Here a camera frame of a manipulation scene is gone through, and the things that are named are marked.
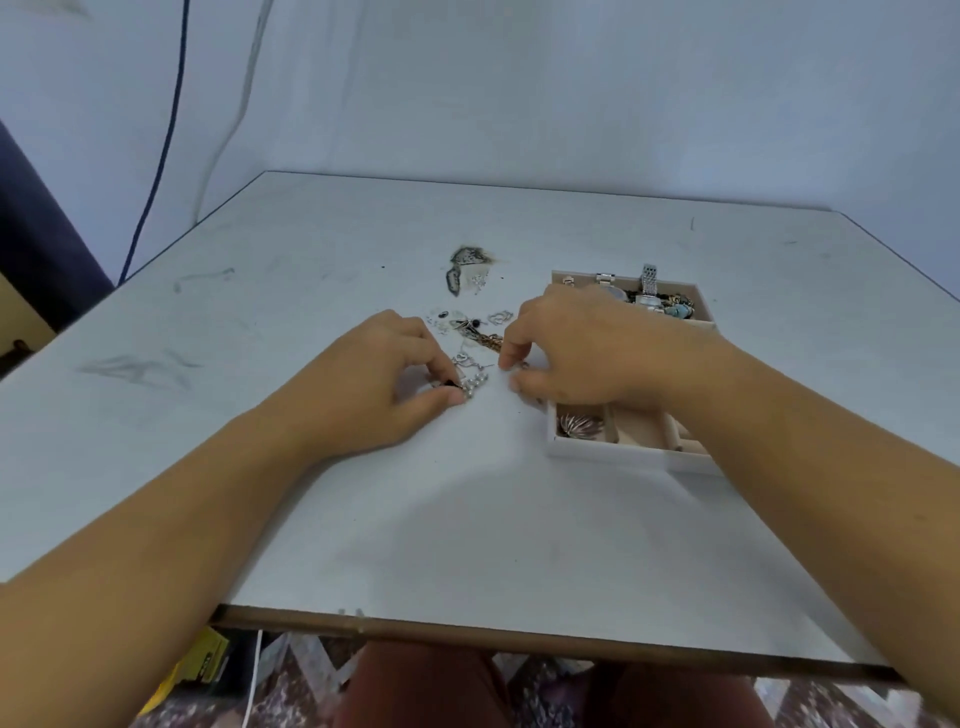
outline cable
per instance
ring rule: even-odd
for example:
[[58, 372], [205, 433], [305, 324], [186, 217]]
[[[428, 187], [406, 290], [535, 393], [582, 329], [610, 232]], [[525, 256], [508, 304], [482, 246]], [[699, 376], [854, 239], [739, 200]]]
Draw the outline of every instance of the cable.
[[140, 233], [143, 232], [143, 225], [147, 222], [147, 215], [150, 214], [150, 208], [154, 206], [154, 197], [160, 187], [160, 178], [163, 177], [163, 167], [167, 163], [167, 153], [170, 151], [170, 141], [174, 137], [174, 128], [177, 126], [177, 110], [180, 108], [180, 89], [183, 88], [183, 69], [186, 67], [186, 29], [187, 20], [190, 16], [190, 0], [183, 0], [183, 15], [180, 21], [180, 62], [177, 65], [177, 84], [174, 86], [174, 101], [170, 109], [170, 123], [167, 125], [167, 135], [163, 140], [163, 150], [160, 152], [160, 162], [156, 166], [154, 175], [154, 184], [150, 188], [150, 195], [147, 197], [147, 204], [140, 214], [140, 220], [136, 224], [136, 230], [133, 231], [133, 240], [130, 243], [130, 249], [127, 251], [127, 260], [123, 264], [123, 270], [120, 272], [120, 280], [117, 285], [122, 285], [130, 272], [130, 265], [133, 263], [133, 253], [136, 251], [137, 241], [140, 239]]
[[240, 728], [247, 728], [250, 713], [253, 712], [253, 694], [256, 692], [256, 673], [260, 669], [260, 645], [263, 644], [263, 630], [256, 633], [256, 651], [253, 653], [253, 677], [250, 679], [250, 694], [247, 696], [247, 711], [243, 713], [243, 723]]
[[213, 177], [213, 171], [217, 168], [217, 164], [220, 163], [220, 157], [224, 155], [224, 151], [227, 149], [229, 143], [233, 140], [234, 135], [240, 129], [240, 125], [243, 123], [244, 117], [247, 116], [247, 107], [250, 105], [250, 96], [253, 90], [253, 74], [256, 72], [257, 59], [260, 58], [260, 46], [263, 44], [263, 34], [267, 30], [267, 18], [270, 17], [270, 10], [273, 8], [273, 6], [274, 0], [263, 0], [263, 4], [260, 6], [260, 15], [256, 18], [256, 29], [253, 31], [253, 42], [251, 43], [250, 47], [250, 55], [247, 57], [247, 75], [243, 80], [243, 92], [240, 95], [240, 106], [237, 109], [237, 114], [233, 119], [233, 124], [230, 126], [230, 131], [227, 132], [227, 136], [224, 137], [224, 140], [220, 142], [220, 146], [213, 154], [213, 157], [210, 158], [210, 162], [207, 164], [206, 169], [204, 169], [204, 176], [200, 183], [200, 191], [197, 193], [197, 199], [193, 204], [194, 225], [200, 222], [200, 213], [204, 206], [204, 195], [206, 195], [206, 189], [210, 186], [210, 178]]

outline charm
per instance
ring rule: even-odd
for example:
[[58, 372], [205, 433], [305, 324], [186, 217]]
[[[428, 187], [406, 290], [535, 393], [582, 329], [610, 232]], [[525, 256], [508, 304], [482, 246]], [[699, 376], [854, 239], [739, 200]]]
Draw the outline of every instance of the charm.
[[557, 434], [573, 440], [596, 440], [603, 432], [603, 418], [563, 414], [557, 418]]
[[514, 318], [513, 311], [497, 311], [496, 313], [492, 313], [490, 316], [488, 316], [487, 321], [489, 321], [491, 324], [493, 324], [496, 327], [502, 327], [504, 324], [506, 324], [508, 321], [512, 320], [513, 318]]
[[464, 397], [468, 400], [473, 399], [473, 393], [487, 383], [488, 375], [483, 369], [475, 376], [463, 377], [460, 379], [460, 388], [464, 390]]

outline leg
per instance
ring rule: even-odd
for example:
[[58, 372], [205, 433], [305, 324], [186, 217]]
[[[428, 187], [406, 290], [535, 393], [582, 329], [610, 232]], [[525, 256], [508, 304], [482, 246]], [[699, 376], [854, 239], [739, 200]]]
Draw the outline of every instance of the leg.
[[598, 668], [587, 728], [773, 728], [749, 678], [655, 665]]
[[368, 643], [336, 728], [510, 728], [507, 688], [480, 652]]

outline table edge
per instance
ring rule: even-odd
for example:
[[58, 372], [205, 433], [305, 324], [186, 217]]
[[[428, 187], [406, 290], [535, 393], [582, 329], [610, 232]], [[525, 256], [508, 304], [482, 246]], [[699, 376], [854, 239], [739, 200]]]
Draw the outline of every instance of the table edge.
[[905, 681], [895, 669], [884, 665], [838, 663], [698, 647], [626, 643], [617, 640], [516, 632], [488, 627], [379, 619], [364, 617], [362, 614], [332, 615], [292, 609], [221, 604], [214, 612], [210, 623], [213, 626], [240, 629], [305, 632], [325, 636], [444, 644], [518, 654], [558, 655], [594, 662], [643, 662], [757, 677], [803, 676], [844, 682], [905, 685]]

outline floor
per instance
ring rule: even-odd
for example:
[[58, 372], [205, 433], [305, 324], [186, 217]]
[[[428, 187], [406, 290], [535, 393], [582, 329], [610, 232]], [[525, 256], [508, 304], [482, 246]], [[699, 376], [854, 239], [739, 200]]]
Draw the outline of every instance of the floor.
[[[293, 632], [267, 640], [249, 728], [331, 726], [363, 641]], [[554, 688], [589, 663], [507, 653], [494, 661], [508, 683], [518, 728], [580, 725]], [[766, 677], [757, 677], [754, 688], [777, 728], [952, 728], [908, 690]], [[132, 728], [240, 728], [245, 708], [242, 699], [171, 698]]]

